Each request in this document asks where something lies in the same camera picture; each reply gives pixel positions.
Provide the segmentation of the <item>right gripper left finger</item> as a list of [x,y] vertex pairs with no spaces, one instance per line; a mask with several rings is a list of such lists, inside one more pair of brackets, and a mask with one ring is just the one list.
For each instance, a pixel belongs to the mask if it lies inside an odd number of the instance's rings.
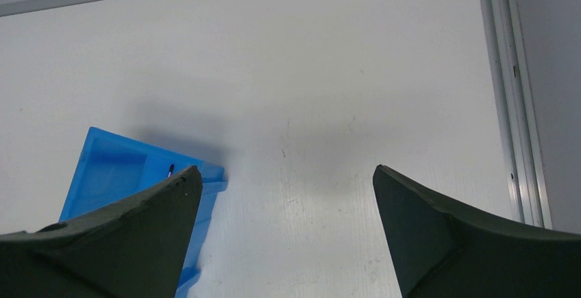
[[202,194],[189,166],[37,232],[1,236],[2,297],[173,297]]

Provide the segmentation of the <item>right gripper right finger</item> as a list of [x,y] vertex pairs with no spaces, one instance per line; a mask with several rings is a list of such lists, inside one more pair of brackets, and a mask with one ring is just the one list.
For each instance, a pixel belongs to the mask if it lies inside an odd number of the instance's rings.
[[580,236],[526,225],[384,165],[373,189],[404,297],[579,297]]

